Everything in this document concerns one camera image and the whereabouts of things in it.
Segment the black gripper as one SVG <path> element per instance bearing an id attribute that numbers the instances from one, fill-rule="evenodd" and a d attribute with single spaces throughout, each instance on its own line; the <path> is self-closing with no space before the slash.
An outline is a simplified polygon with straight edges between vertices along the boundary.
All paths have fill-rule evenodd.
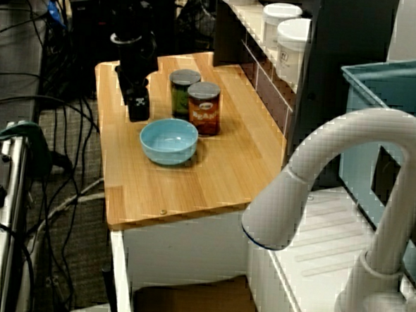
<path id="1" fill-rule="evenodd" d="M 123 103 L 128 106 L 131 121 L 149 119 L 149 94 L 145 79 L 158 71 L 157 42 L 148 40 L 112 39 L 116 45 L 120 64 L 115 67 Z"/>

